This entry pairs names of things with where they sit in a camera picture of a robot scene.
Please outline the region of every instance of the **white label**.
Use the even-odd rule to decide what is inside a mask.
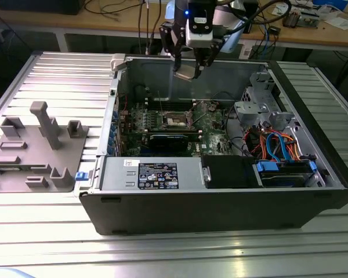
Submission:
[[[139,159],[124,159],[125,167],[138,167],[139,163]]]
[[[206,17],[195,17],[193,20],[198,24],[205,24],[206,23]]]

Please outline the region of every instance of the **blue clip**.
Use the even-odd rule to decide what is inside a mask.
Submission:
[[[317,171],[317,165],[315,164],[314,161],[309,161],[309,166],[311,167],[313,172]]]
[[[77,172],[75,176],[76,181],[87,181],[89,179],[89,173]]]
[[[274,161],[259,161],[256,165],[258,172],[278,171],[277,163]]]

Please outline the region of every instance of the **black plastic part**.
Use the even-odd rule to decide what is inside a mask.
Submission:
[[[238,155],[204,155],[202,166],[210,171],[206,188],[258,188],[253,158]]]
[[[268,28],[268,33],[270,35],[275,35],[275,36],[278,36],[280,34],[280,31],[281,31],[281,28],[278,28],[276,26],[270,26]]]
[[[156,134],[148,142],[152,151],[183,152],[187,150],[188,137],[184,135]]]
[[[327,161],[331,165],[335,174],[338,176],[340,182],[348,188],[348,167],[345,165],[342,158],[339,156],[326,134],[323,132],[321,127],[316,122],[315,118],[308,110],[304,104],[301,97],[298,95],[291,82],[284,74],[280,66],[275,61],[269,62],[269,68],[275,74],[278,82],[284,88],[284,91],[290,101],[293,103],[294,108],[298,112],[300,118],[305,123],[308,131],[313,137],[313,140],[316,142],[320,150],[323,152]]]
[[[213,30],[215,0],[188,0],[188,24],[194,34],[209,34]]]

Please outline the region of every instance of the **white sticker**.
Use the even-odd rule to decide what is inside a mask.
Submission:
[[[124,159],[125,167],[138,167],[139,163],[139,159]]]

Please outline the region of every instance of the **table leg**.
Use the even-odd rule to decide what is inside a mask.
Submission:
[[[65,33],[63,31],[56,31],[55,35],[57,37],[59,50],[61,52],[69,52]]]
[[[252,50],[254,44],[255,44],[255,41],[253,41],[253,40],[243,41],[240,56],[238,58],[246,59],[246,60],[249,59],[249,56],[251,54],[251,50]]]

